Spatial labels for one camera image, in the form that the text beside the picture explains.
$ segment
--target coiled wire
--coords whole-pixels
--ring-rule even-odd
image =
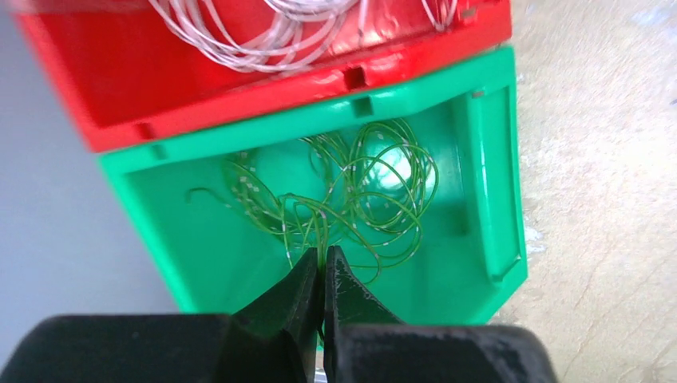
[[[237,210],[284,244],[290,267],[309,247],[317,247],[325,256],[329,246],[344,240],[373,255],[371,264],[350,265],[374,271],[367,283],[376,280],[382,270],[411,259],[421,246],[421,217],[439,182],[433,158],[418,145],[411,127],[404,120],[389,120],[362,126],[351,144],[338,132],[301,141],[314,153],[311,163],[324,181],[323,199],[274,195],[256,175],[259,149],[253,149],[223,160],[231,198],[208,188],[193,188],[187,192],[187,202],[194,193],[207,192],[225,207]],[[380,142],[383,149],[370,154],[367,147],[369,143],[374,147],[374,142]],[[390,180],[385,187],[384,177]],[[383,240],[370,242],[366,239],[369,231],[380,233]],[[406,244],[398,247],[404,250],[389,252],[398,242]]]
[[[307,67],[322,56],[341,30],[347,11],[359,2],[358,33],[362,36],[369,1],[374,0],[263,0],[275,11],[270,27],[244,43],[236,42],[223,24],[213,0],[148,0],[176,36],[195,46],[205,57],[238,72],[283,72]],[[437,31],[451,25],[457,0],[450,0],[446,18],[438,21],[428,5],[422,5]],[[204,4],[205,15],[200,8]],[[207,28],[205,17],[219,30],[220,38]],[[303,38],[304,23],[322,26]],[[297,53],[320,43],[308,55]],[[279,61],[270,64],[272,58]]]

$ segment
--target floor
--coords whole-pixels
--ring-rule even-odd
[[[513,0],[531,274],[565,382],[677,381],[677,2]],[[42,318],[175,311],[0,13],[0,365]]]

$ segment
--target red plastic bin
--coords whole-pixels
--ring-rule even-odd
[[[470,57],[512,33],[509,0],[459,0],[443,33],[434,30],[421,0],[370,0],[362,44],[354,7],[311,70],[238,73],[177,38],[145,0],[11,2],[95,152],[392,85]],[[235,38],[257,34],[272,17],[263,1],[215,3],[228,10],[220,14],[228,15],[224,23]]]

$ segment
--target white wire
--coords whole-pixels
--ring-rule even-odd
[[[369,1],[373,0],[263,0],[275,11],[271,25],[243,43],[236,42],[228,33],[213,1],[148,0],[172,33],[195,46],[210,60],[238,72],[276,73],[303,69],[322,56],[341,30],[347,11],[357,2],[360,2],[358,32],[362,38]],[[441,22],[434,17],[428,0],[421,1],[437,31],[443,31],[451,25],[458,0],[451,0],[449,11]],[[204,4],[206,14],[200,9],[200,3]],[[205,17],[216,26],[219,37],[209,31]],[[303,38],[305,23],[322,23],[322,26]],[[299,51],[314,45],[318,46],[308,55],[296,57]],[[275,64],[268,64],[272,58],[279,60]]]

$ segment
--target storage bin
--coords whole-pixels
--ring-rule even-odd
[[[527,276],[515,89],[513,50],[501,47],[400,85],[112,152],[101,164],[180,308],[231,313],[289,271],[285,246],[208,193],[187,203],[187,191],[228,195],[224,156],[260,148],[256,171],[276,195],[312,195],[318,176],[296,139],[401,117],[434,158],[439,188],[419,251],[368,288],[411,324],[483,323]],[[363,256],[356,243],[339,245],[349,263]]]
[[[95,152],[392,85],[477,54],[512,33],[509,0],[459,2],[444,33],[434,30],[420,0],[371,0],[361,45],[355,7],[311,70],[238,73],[172,34],[147,0],[10,3]],[[270,22],[263,1],[215,4],[228,10],[224,22],[236,38]]]

